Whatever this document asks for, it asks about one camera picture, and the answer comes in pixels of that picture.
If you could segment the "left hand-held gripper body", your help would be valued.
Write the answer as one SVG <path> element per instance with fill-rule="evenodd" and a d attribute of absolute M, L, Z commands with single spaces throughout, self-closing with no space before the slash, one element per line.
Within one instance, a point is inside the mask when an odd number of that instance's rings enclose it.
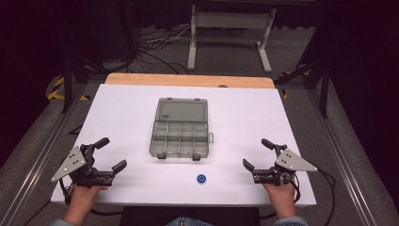
<path fill-rule="evenodd" d="M 93 167 L 95 162 L 93 154 L 96 150 L 93 144 L 74 146 L 51 181 L 57 182 L 69 176 L 77 186 L 112 186 L 115 177 L 113 171 L 98 171 Z"/>

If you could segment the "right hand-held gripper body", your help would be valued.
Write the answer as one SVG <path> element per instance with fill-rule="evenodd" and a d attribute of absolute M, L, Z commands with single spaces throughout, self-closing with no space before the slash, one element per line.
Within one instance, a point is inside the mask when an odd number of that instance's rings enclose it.
<path fill-rule="evenodd" d="M 272 150 L 277 156 L 274 166 L 270 169 L 254 169 L 252 176 L 255 184 L 287 185 L 298 171 L 318 171 L 316 166 L 292 152 L 286 145 L 275 145 Z"/>

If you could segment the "person's right hand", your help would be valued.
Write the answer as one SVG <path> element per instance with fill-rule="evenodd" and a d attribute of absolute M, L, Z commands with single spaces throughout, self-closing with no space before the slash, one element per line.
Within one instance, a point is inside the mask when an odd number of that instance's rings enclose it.
<path fill-rule="evenodd" d="M 275 209 L 278 219 L 294 217 L 295 188 L 292 185 L 274 186 L 263 184 L 268 193 L 269 200 Z"/>

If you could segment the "person's left hand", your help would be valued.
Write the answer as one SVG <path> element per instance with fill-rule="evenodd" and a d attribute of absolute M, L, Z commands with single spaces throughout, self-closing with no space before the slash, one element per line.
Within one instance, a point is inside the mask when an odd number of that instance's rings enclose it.
<path fill-rule="evenodd" d="M 74 186 L 71 203 L 63 219 L 73 226 L 83 226 L 96 201 L 97 195 L 102 190 L 107 190 L 107 186 L 93 186 L 91 188 Z"/>

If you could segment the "white table board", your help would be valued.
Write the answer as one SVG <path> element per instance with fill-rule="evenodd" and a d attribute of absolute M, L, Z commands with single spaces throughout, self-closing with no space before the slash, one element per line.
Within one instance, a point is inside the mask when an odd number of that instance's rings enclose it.
<path fill-rule="evenodd" d="M 214 135 L 207 158 L 160 160 L 150 154 L 152 125 L 163 97 L 208 101 L 209 130 Z M 127 167 L 101 194 L 99 203 L 134 206 L 262 206 L 269 199 L 243 166 L 273 166 L 276 155 L 263 138 L 297 153 L 294 133 L 276 89 L 235 89 L 102 85 L 77 145 L 103 137 L 110 142 L 94 154 L 95 167 L 109 170 L 121 160 Z M 204 174 L 204 184 L 197 176 Z"/>

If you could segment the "dark cloth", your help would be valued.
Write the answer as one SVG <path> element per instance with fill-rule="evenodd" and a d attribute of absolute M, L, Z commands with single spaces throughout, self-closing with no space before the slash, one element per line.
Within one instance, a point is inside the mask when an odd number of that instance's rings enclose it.
<path fill-rule="evenodd" d="M 260 226 L 257 207 L 125 207 L 120 226 L 165 226 L 175 218 L 199 219 L 214 226 Z"/>

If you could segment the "grey plastic compartment box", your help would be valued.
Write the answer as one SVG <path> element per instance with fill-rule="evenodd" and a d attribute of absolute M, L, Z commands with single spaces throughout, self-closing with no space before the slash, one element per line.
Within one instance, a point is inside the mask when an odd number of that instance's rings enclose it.
<path fill-rule="evenodd" d="M 152 157 L 200 161 L 208 157 L 212 142 L 206 99 L 167 97 L 158 100 L 150 143 Z"/>

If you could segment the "wooden table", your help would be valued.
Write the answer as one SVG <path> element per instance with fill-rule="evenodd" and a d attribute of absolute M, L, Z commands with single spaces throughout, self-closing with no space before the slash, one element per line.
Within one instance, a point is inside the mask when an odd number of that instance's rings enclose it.
<path fill-rule="evenodd" d="M 105 79 L 110 85 L 176 86 L 273 89 L 275 84 L 268 77 L 241 77 L 192 74 L 111 73 Z"/>

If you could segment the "white metal stand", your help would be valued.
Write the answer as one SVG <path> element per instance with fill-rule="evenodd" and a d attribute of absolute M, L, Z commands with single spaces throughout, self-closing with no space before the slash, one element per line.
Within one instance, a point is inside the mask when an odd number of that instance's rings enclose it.
<path fill-rule="evenodd" d="M 266 73 L 271 73 L 265 46 L 275 19 L 276 10 L 273 8 L 268 13 L 230 13 L 230 12 L 203 12 L 195 5 L 191 9 L 190 45 L 187 60 L 187 69 L 194 71 L 196 67 L 197 28 L 238 28 L 258 29 L 263 31 L 263 37 L 256 42 L 257 51 Z"/>

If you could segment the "aluminium floor rail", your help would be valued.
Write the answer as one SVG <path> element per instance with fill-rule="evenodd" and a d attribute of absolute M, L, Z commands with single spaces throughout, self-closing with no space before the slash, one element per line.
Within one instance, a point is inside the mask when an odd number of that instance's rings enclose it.
<path fill-rule="evenodd" d="M 61 113 L 57 117 L 56 124 L 47 138 L 44 146 L 37 155 L 33 166 L 29 169 L 24 177 L 24 181 L 18 190 L 15 198 L 9 206 L 7 212 L 0 220 L 0 226 L 14 226 L 28 199 L 30 198 L 36 184 L 38 183 L 51 155 L 54 152 L 55 146 L 59 140 L 60 134 L 65 127 L 70 115 L 78 104 L 81 95 L 87 88 L 87 84 L 77 85 L 75 91 L 72 93 L 72 100 L 70 106 L 65 113 Z"/>
<path fill-rule="evenodd" d="M 347 162 L 343 149 L 331 127 L 331 124 L 327 118 L 324 117 L 321 110 L 319 109 L 319 101 L 316 92 L 312 89 L 306 91 L 308 98 L 310 99 L 313 110 L 315 111 L 318 120 L 327 136 L 329 146 L 332 150 L 332 155 L 339 172 L 343 178 L 345 187 L 351 197 L 352 203 L 358 212 L 358 216 L 363 226 L 377 226 L 374 215 L 372 214 L 367 201 L 363 193 L 360 190 L 359 183 Z"/>

